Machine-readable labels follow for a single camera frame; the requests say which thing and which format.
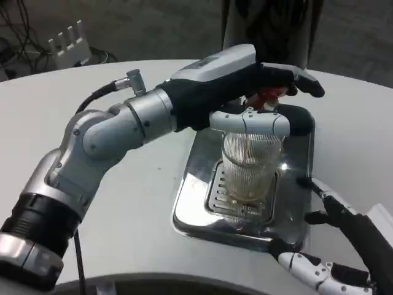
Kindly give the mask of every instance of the robotic hand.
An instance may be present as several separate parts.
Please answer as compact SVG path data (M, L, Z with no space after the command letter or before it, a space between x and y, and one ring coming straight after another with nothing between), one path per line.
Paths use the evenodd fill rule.
M294 277L321 294L382 294L393 292L393 217L381 205L367 215L356 211L326 184L316 178L298 180L321 199L326 212L308 213L309 224L329 224L339 228L363 259L370 273L295 251L276 238L269 245L270 254Z
M101 179L130 149L140 148L169 132L179 132L187 127L303 135L311 131L313 121L302 108L289 109L282 105L276 112L242 109L228 114L222 111L222 107L264 87L296 87L315 97L324 95L323 88L313 76L294 66L256 63L254 47L249 44L232 47L193 63L147 93L137 72L132 71L128 77L95 92L87 103L125 87L132 87L136 97L111 107L107 112L78 112L69 121L60 147L40 161L11 217L1 227L0 276L8 278L8 282L17 282L13 288L24 285L48 291L55 286L63 268L62 257L68 240L82 222ZM272 254L279 262L289 261L287 268L294 269L293 251L288 247L281 252L273 250L283 249L274 244L280 244L279 240L272 242ZM362 253L371 251L377 255L369 243L367 245ZM367 266L375 280L379 275L382 280L381 272L372 270L371 263Z

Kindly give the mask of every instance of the metal drip tray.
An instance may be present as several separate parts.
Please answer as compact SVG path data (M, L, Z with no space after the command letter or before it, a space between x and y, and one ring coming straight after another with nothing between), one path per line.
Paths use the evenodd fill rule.
M261 225L264 225L273 219L277 184L278 173L275 173L269 191L267 192L266 202L261 200L247 203L237 201L230 197L225 188L224 166L222 161L220 161L214 169L211 188L206 203L208 209L212 213L243 220L253 220L254 222L259 222Z
M222 177L222 133L210 129L198 132L174 204L176 230L189 237L258 251L263 251L272 237L300 248L307 232L303 218L309 211L311 193L300 188L296 179L311 174L313 143L313 133L284 140L270 189L272 206L234 203L226 195Z

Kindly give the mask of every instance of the red object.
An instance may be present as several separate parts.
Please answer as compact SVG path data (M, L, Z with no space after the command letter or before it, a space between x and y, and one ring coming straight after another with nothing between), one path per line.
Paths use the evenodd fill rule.
M257 95L252 96L247 100L247 106L252 106L254 109L263 109L263 105L268 102L275 105L278 98L286 93L286 87L280 88L262 88L257 92Z

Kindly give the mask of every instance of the connector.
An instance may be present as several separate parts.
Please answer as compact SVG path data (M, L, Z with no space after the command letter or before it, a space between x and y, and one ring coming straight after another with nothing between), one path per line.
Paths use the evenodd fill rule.
M115 81L116 90L131 87L136 97L146 94L145 83L139 69L127 72L127 77Z

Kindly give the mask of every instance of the clear plastic cup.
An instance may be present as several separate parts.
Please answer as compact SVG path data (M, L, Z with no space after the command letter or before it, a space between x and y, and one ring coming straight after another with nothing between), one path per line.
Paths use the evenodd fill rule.
M266 201L281 150L276 135L226 133L222 160L229 195L242 202Z

